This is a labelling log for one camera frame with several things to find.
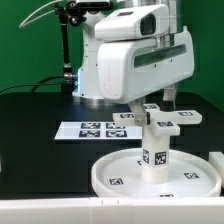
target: green wall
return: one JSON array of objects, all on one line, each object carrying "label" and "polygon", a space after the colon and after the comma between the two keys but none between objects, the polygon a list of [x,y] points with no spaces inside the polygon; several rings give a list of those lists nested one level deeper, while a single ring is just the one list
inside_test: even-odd
[{"label": "green wall", "polygon": [[[23,29],[18,28],[27,15],[47,2],[1,2],[0,89],[36,83],[62,73],[57,17],[52,14]],[[224,1],[183,0],[183,9],[184,23],[193,37],[196,67],[194,75],[180,84],[180,91],[197,93],[224,111]],[[71,58],[76,70],[81,64],[82,32],[80,27],[69,31]],[[41,90],[58,91],[59,87],[43,87]],[[16,91],[30,91],[30,88]]]}]

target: white tray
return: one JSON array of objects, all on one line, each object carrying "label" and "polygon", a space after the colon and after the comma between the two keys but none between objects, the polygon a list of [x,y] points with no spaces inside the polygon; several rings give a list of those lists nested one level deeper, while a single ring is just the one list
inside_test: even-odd
[{"label": "white tray", "polygon": [[169,151],[169,178],[163,184],[141,179],[142,149],[111,153],[92,168],[92,186],[100,197],[201,197],[219,196],[221,177],[207,161]]}]

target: white stand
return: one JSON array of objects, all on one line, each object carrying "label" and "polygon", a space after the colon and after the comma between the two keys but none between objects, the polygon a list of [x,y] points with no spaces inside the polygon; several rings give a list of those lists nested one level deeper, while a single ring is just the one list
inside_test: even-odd
[{"label": "white stand", "polygon": [[[92,169],[95,192],[100,197],[134,198],[220,195],[221,177],[208,162],[169,150],[170,136],[180,134],[177,124],[198,124],[202,116],[196,111],[162,112],[154,104],[145,107],[150,124],[143,125],[142,148],[115,152],[97,161]],[[113,117],[117,126],[136,123],[130,113]]]}]

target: black tabletop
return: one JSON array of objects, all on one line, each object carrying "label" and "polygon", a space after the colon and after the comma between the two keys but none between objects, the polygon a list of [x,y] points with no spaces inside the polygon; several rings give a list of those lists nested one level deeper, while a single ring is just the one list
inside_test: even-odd
[{"label": "black tabletop", "polygon": [[[147,102],[159,103],[155,94]],[[224,152],[224,113],[201,97],[178,93],[177,110],[197,110],[200,125],[182,127],[171,148],[208,158]],[[55,141],[61,121],[112,121],[127,105],[95,107],[59,93],[12,93],[0,97],[0,199],[96,196],[91,168],[110,152],[141,147],[140,140]]]}]

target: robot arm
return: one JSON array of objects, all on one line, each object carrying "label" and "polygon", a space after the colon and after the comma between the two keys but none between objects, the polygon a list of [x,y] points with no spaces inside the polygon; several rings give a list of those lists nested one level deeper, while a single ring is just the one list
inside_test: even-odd
[{"label": "robot arm", "polygon": [[128,103],[193,74],[191,35],[184,28],[173,36],[173,27],[165,4],[119,9],[96,25],[104,41],[98,52],[104,98]]}]

